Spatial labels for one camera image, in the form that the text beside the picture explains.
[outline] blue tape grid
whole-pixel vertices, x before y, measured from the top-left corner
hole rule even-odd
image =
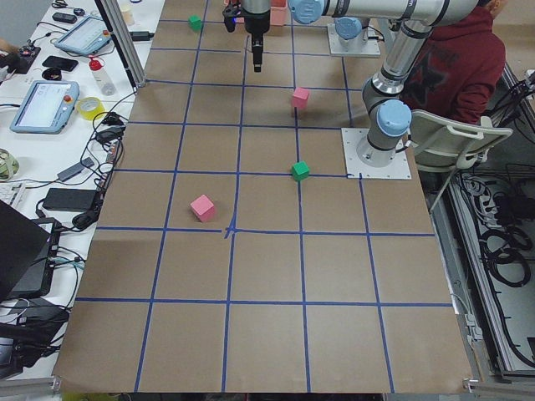
[[[204,18],[203,20],[206,20],[206,14],[208,10],[208,5],[211,0],[206,0],[205,9],[204,9]],[[162,19],[161,21],[165,22],[181,22],[186,23],[186,20],[165,20]],[[290,25],[291,28],[291,40],[292,40],[292,52],[291,53],[278,53],[278,54],[291,54],[292,55],[292,63],[293,63],[293,87],[291,89],[294,89],[297,87],[296,83],[296,64],[295,64],[295,42],[294,42],[294,26],[293,22]],[[307,27],[307,28],[324,28],[324,27]],[[180,127],[181,129],[181,139],[180,144],[178,147],[177,155],[176,155],[176,162],[175,162],[175,169],[174,170],[138,170],[138,169],[117,169],[117,171],[123,171],[123,172],[150,172],[150,173],[161,173],[161,174],[173,174],[173,180],[171,183],[171,192],[168,200],[168,205],[166,209],[166,218],[165,223],[163,227],[130,227],[130,226],[99,226],[98,230],[104,230],[104,231],[113,231],[113,230],[127,230],[127,231],[161,231],[161,240],[160,240],[160,250],[157,258],[157,264],[155,269],[155,275],[153,279],[152,289],[150,293],[150,298],[94,298],[94,297],[76,297],[77,301],[82,302],[133,302],[133,303],[144,303],[149,304],[146,322],[145,322],[145,331],[144,331],[144,337],[143,342],[141,346],[141,352],[140,352],[140,359],[138,362],[138,369],[136,374],[136,380],[135,380],[135,388],[134,391],[138,392],[140,387],[140,381],[141,381],[141,374],[143,371],[143,363],[145,359],[145,350],[147,345],[147,340],[149,337],[149,331],[150,331],[150,320],[152,317],[152,309],[154,304],[163,304],[163,303],[175,303],[175,304],[212,304],[212,305],[225,305],[225,332],[224,332],[224,349],[223,349],[223,355],[222,355],[222,383],[221,383],[221,391],[224,392],[226,390],[227,386],[227,354],[228,354],[228,338],[230,336],[229,333],[229,322],[230,322],[230,316],[231,316],[231,306],[232,305],[293,305],[293,306],[301,306],[303,309],[303,349],[304,349],[304,366],[305,366],[305,377],[306,377],[306,386],[307,386],[307,392],[313,392],[313,387],[311,383],[310,378],[310,362],[309,362],[309,354],[308,354],[308,324],[307,324],[307,307],[308,306],[334,306],[334,307],[376,307],[377,312],[379,315],[379,321],[380,321],[380,331],[381,331],[381,338],[383,343],[383,349],[384,349],[384,355],[385,355],[385,364],[387,367],[387,374],[390,384],[390,392],[395,392],[395,386],[394,386],[394,380],[392,378],[392,371],[390,366],[390,357],[388,353],[388,343],[385,335],[385,323],[383,319],[383,313],[382,308],[384,307],[452,307],[452,303],[429,303],[429,302],[382,302],[380,300],[380,294],[379,294],[379,288],[377,283],[377,276],[375,271],[375,261],[374,261],[374,253],[373,253],[373,247],[372,247],[372,237],[374,236],[409,236],[409,237],[428,237],[428,236],[434,236],[430,233],[399,233],[399,232],[370,232],[369,231],[369,222],[368,222],[368,213],[367,213],[367,207],[366,207],[366,201],[364,196],[364,185],[363,181],[361,179],[358,179],[358,186],[360,190],[361,195],[361,201],[362,201],[362,207],[363,207],[363,215],[364,215],[364,226],[365,226],[365,232],[335,232],[335,231],[305,231],[303,229],[303,207],[302,207],[302,192],[301,192],[301,183],[298,182],[298,214],[299,214],[299,229],[298,231],[270,231],[270,230],[253,230],[253,229],[247,229],[242,227],[237,227],[237,208],[238,208],[238,199],[239,199],[239,185],[240,185],[240,177],[241,175],[280,175],[280,176],[290,176],[290,174],[287,173],[270,173],[270,172],[253,172],[253,171],[241,171],[241,148],[242,148],[242,130],[243,128],[247,127],[263,127],[263,128],[287,128],[287,129],[294,129],[295,130],[295,140],[296,140],[296,159],[297,161],[300,161],[300,149],[299,149],[299,125],[298,125],[298,111],[295,111],[295,118],[294,118],[294,126],[285,126],[285,125],[255,125],[255,124],[243,124],[243,108],[244,108],[244,96],[245,96],[245,88],[246,87],[263,87],[263,88],[282,88],[282,87],[272,87],[267,85],[246,85],[245,84],[245,77],[246,77],[246,68],[247,68],[247,54],[248,52],[245,52],[244,62],[243,62],[243,80],[242,85],[234,84],[234,85],[224,85],[224,84],[194,84],[195,74],[196,74],[196,66],[198,64],[198,58],[200,52],[203,51],[219,51],[219,52],[225,52],[225,53],[240,53],[238,51],[232,51],[232,50],[212,50],[212,49],[201,49],[201,40],[202,40],[202,34],[204,31],[204,27],[200,32],[200,36],[197,43],[197,48],[152,48],[152,50],[159,51],[159,50],[165,50],[165,51],[181,51],[181,50],[188,50],[188,51],[196,51],[196,57],[194,62],[194,68],[191,74],[191,80],[190,82],[180,82],[180,81],[166,81],[166,80],[152,80],[152,82],[161,82],[161,83],[167,83],[167,84],[177,84],[177,85],[189,85],[189,93],[188,93],[188,99],[186,102],[186,111],[183,119],[183,123],[163,123],[163,122],[157,122],[157,121],[130,121],[130,124],[161,124],[161,125],[176,125],[177,128]],[[308,53],[299,53],[299,54],[305,54],[310,56],[319,56],[319,55],[328,55],[328,54],[308,54]],[[329,89],[329,88],[318,88],[322,90],[338,90],[338,91],[344,91],[346,93],[346,99],[348,103],[348,113],[349,113],[349,121],[351,124],[353,123],[353,119],[351,118],[351,105],[350,105],[350,98],[349,94],[352,91],[359,92],[359,89],[351,89],[348,86],[348,80],[347,80],[347,74],[346,74],[346,68],[345,68],[345,62],[342,59],[342,67],[343,67],[343,74],[344,74],[344,88],[343,89]],[[188,124],[187,123],[187,114],[190,108],[191,103],[191,92],[194,85],[211,85],[211,86],[233,86],[233,87],[241,87],[242,88],[242,98],[241,98],[241,105],[240,105],[240,123],[239,124]],[[187,126],[189,125],[197,125],[197,126],[234,126],[238,127],[238,152],[237,152],[237,167],[236,171],[190,171],[190,170],[179,170],[178,165],[181,158],[181,150],[182,150],[182,141],[184,138],[184,132]],[[339,129],[339,127],[310,127],[307,126],[307,129]],[[231,242],[231,250],[230,250],[230,259],[229,259],[229,267],[228,267],[228,281],[227,281],[227,297],[225,299],[168,299],[168,298],[156,298],[155,297],[155,291],[156,286],[158,282],[158,276],[161,266],[161,258],[163,254],[163,247],[166,240],[166,233],[167,232],[173,232],[173,231],[179,231],[179,232],[216,232],[216,233],[223,233],[223,230],[218,229],[196,229],[196,228],[171,228],[168,226],[169,223],[169,216],[171,212],[171,203],[173,199],[173,194],[175,191],[175,185],[176,182],[180,178],[180,174],[208,174],[208,175],[235,175],[236,176],[236,191],[235,191],[235,197],[234,197],[234,210],[232,214],[232,219],[230,221],[229,227],[226,228],[225,237],[230,237]],[[332,177],[334,179],[346,179],[346,175],[326,175],[326,174],[311,174],[310,176],[315,177]],[[234,261],[234,244],[235,244],[235,238],[237,233],[256,233],[256,234],[265,234],[265,235],[287,235],[287,234],[294,234],[299,235],[299,250],[300,250],[300,270],[301,270],[301,288],[302,288],[302,300],[301,301],[252,301],[252,300],[236,300],[232,299],[232,268],[233,268],[233,261]],[[306,267],[306,261],[304,256],[304,246],[303,246],[303,239],[305,236],[365,236],[366,241],[368,244],[368,250],[369,250],[369,261],[371,265],[372,270],[372,277],[374,282],[374,293],[375,293],[375,302],[316,302],[316,301],[308,301],[306,296],[306,281],[305,281],[305,267]]]

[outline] cube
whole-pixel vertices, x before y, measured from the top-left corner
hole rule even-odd
[[[297,109],[304,109],[307,107],[308,102],[308,96],[310,95],[310,91],[305,88],[296,88],[293,91],[292,96],[292,107],[295,107]]]
[[[201,19],[196,15],[191,15],[188,18],[188,23],[190,24],[190,28],[194,31],[200,31],[202,28],[202,21]]]
[[[216,206],[206,195],[199,196],[190,206],[195,216],[203,223],[211,220],[216,215]]]
[[[310,169],[304,161],[299,161],[292,166],[292,176],[296,181],[304,180],[310,174]]]

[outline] metal mounting plate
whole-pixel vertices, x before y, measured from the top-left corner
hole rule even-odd
[[[368,129],[342,128],[344,141],[345,169],[348,178],[410,180],[409,162],[405,152],[396,153],[392,162],[386,167],[373,167],[365,164],[357,156],[357,145],[368,134]],[[396,149],[403,147],[400,141]]]

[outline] grid square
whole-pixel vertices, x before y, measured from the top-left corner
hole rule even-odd
[[[149,82],[135,97],[130,121],[182,123],[190,86]]]
[[[173,174],[117,171],[106,192],[99,225],[163,227]]]
[[[202,18],[206,7],[206,1],[210,0],[180,0],[179,2],[165,2],[160,19],[188,19],[193,14]]]
[[[141,392],[219,392],[224,305],[153,306]]]
[[[196,52],[191,50],[154,50],[149,53],[145,71],[148,79],[189,83]]]
[[[168,226],[225,230],[234,212],[235,193],[235,175],[180,173],[176,176]],[[201,223],[190,208],[190,204],[203,194],[216,206],[216,216],[206,223]]]
[[[249,34],[245,31],[243,25],[243,23],[237,23],[236,30],[233,33],[229,33],[222,23],[205,23],[202,29],[201,49],[216,51],[232,50],[245,54]]]
[[[371,232],[433,233],[418,180],[364,180],[363,183]],[[398,201],[384,202],[384,199]]]
[[[295,129],[243,128],[240,171],[288,173],[297,151]]]
[[[326,27],[293,27],[293,51],[296,54],[331,54]]]
[[[188,125],[182,141],[180,170],[236,171],[238,127]]]
[[[297,231],[298,191],[293,179],[242,175],[236,226],[249,230]]]
[[[293,89],[245,88],[243,124],[294,127]]]
[[[364,236],[304,236],[307,300],[375,302]]]
[[[160,21],[152,48],[197,49],[200,33],[193,31],[188,22]]]
[[[148,303],[77,301],[61,344],[61,358],[53,369],[53,374],[62,377],[62,390],[133,392],[148,310]],[[112,353],[106,344],[113,344]],[[80,361],[84,368],[72,369]]]
[[[340,57],[295,56],[297,86],[344,89],[344,69]]]
[[[243,53],[199,52],[199,59],[195,72],[196,83],[241,85],[242,81]]]
[[[267,53],[262,59],[262,72],[255,73],[252,56],[249,54],[246,64],[246,85],[267,85],[293,89],[293,61],[291,54]]]
[[[313,392],[390,392],[377,307],[307,307],[307,326]]]
[[[161,232],[97,230],[78,297],[150,298]]]
[[[273,255],[278,255],[273,262]],[[298,235],[236,234],[232,264],[232,299],[301,301]]]
[[[123,143],[121,169],[174,170],[181,125],[129,124]]]
[[[301,193],[305,231],[365,231],[360,190],[355,180],[309,177],[301,184]]]
[[[313,89],[306,109],[298,110],[301,127],[348,127],[349,106],[345,90]]]
[[[382,302],[451,302],[435,237],[376,236],[372,247]]]
[[[306,391],[303,337],[301,307],[233,305],[226,391]]]
[[[397,393],[464,391],[472,375],[453,308],[383,307],[383,319]]]
[[[220,233],[167,232],[156,296],[226,299],[230,246]]]
[[[188,123],[240,124],[242,88],[195,85],[191,90]]]
[[[312,174],[346,175],[339,129],[299,129],[299,155]]]

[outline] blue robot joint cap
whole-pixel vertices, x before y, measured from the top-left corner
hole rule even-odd
[[[401,137],[410,127],[412,113],[401,100],[384,102],[377,113],[377,125],[383,133],[392,138]]]

